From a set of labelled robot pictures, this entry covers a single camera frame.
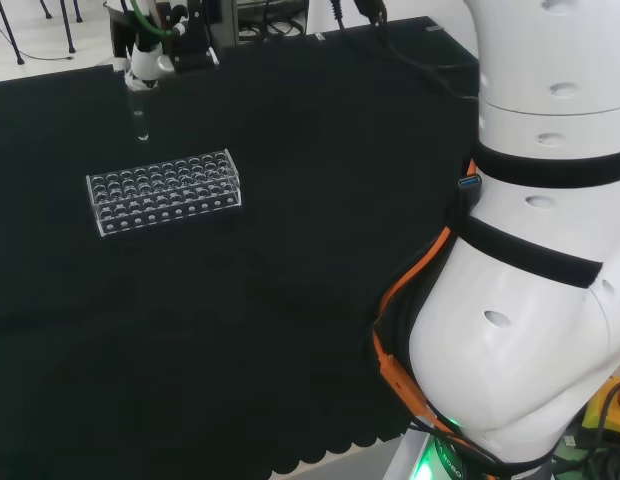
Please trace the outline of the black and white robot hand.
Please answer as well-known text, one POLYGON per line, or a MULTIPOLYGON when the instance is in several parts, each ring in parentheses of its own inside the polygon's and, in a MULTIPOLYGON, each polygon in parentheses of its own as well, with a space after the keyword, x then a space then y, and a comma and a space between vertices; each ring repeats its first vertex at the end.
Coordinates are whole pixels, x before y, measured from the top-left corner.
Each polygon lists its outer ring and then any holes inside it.
POLYGON ((224 20, 220 1, 107 1, 113 65, 132 92, 165 77, 219 64, 212 26, 224 20))

